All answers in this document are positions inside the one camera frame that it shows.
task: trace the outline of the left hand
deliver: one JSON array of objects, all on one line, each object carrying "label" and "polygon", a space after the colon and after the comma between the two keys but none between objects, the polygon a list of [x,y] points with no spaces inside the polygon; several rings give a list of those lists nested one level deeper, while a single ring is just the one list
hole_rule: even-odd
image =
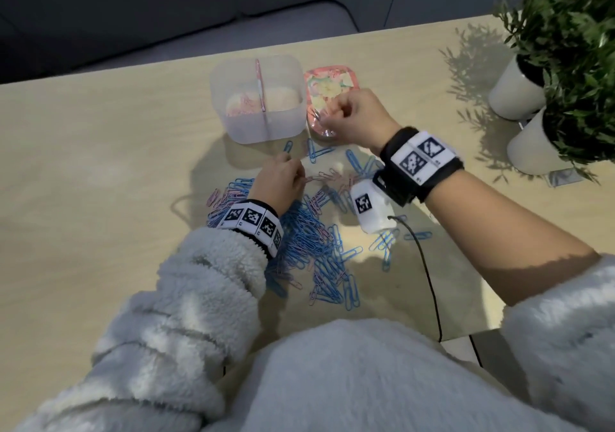
[{"label": "left hand", "polygon": [[298,159],[281,152],[269,158],[258,173],[248,199],[263,201],[281,217],[296,199],[303,195],[306,171]]}]

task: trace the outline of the potted plant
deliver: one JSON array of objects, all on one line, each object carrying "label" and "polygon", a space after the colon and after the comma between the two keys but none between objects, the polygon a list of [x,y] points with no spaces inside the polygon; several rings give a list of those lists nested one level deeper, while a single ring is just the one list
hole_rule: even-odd
[{"label": "potted plant", "polygon": [[601,22],[573,15],[589,52],[572,68],[543,72],[546,106],[507,148],[518,170],[538,175],[574,166],[588,177],[582,165],[615,161],[614,15]]},{"label": "potted plant", "polygon": [[502,118],[520,119],[545,105],[543,70],[570,68],[585,51],[574,15],[601,19],[604,0],[522,0],[520,9],[503,0],[494,15],[509,36],[504,41],[515,50],[488,96],[491,109]]}]

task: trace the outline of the wooden table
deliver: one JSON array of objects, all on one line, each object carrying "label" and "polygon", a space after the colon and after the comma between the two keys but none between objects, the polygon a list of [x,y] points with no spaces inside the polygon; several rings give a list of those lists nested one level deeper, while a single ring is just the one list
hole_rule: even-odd
[{"label": "wooden table", "polygon": [[[266,156],[281,151],[285,141],[240,146],[224,135],[209,73],[229,58],[287,53],[304,70],[350,66],[402,124],[449,141],[469,171],[596,249],[615,252],[611,164],[592,168],[602,186],[553,189],[506,162],[518,127],[485,107],[511,57],[502,39],[498,21],[477,17],[0,87],[3,427],[87,372],[95,341],[121,302],[152,288],[158,264],[190,227],[205,223],[214,188],[253,177]],[[310,172],[344,167],[343,153],[304,164]],[[353,218],[330,210],[322,220],[339,222],[348,246],[372,241]],[[423,245],[444,337],[497,327],[503,303],[442,228],[424,208],[404,213],[415,229],[434,233]],[[340,317],[386,317],[437,336],[412,242],[396,243],[389,273],[381,271],[381,255],[369,252],[349,267],[359,308],[309,306],[311,278],[299,276],[303,290],[263,299],[259,344]]]}]

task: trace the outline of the white sensor device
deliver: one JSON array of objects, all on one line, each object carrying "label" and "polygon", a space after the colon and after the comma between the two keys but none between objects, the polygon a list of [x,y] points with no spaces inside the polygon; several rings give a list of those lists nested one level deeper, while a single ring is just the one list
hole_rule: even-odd
[{"label": "white sensor device", "polygon": [[358,224],[365,233],[380,233],[397,226],[395,220],[387,218],[395,215],[389,197],[372,180],[355,184],[350,189],[350,198]]}]

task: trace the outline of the fluffy white sleeve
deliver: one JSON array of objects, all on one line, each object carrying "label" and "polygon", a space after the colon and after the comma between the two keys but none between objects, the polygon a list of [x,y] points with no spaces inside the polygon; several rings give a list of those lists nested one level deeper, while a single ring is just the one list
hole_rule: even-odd
[{"label": "fluffy white sleeve", "polygon": [[615,256],[505,312],[502,334],[535,405],[615,430]]},{"label": "fluffy white sleeve", "polygon": [[209,380],[242,359],[260,330],[265,253],[229,230],[200,228],[158,271],[155,291],[124,305],[85,379],[16,431],[198,431],[224,412]]}]

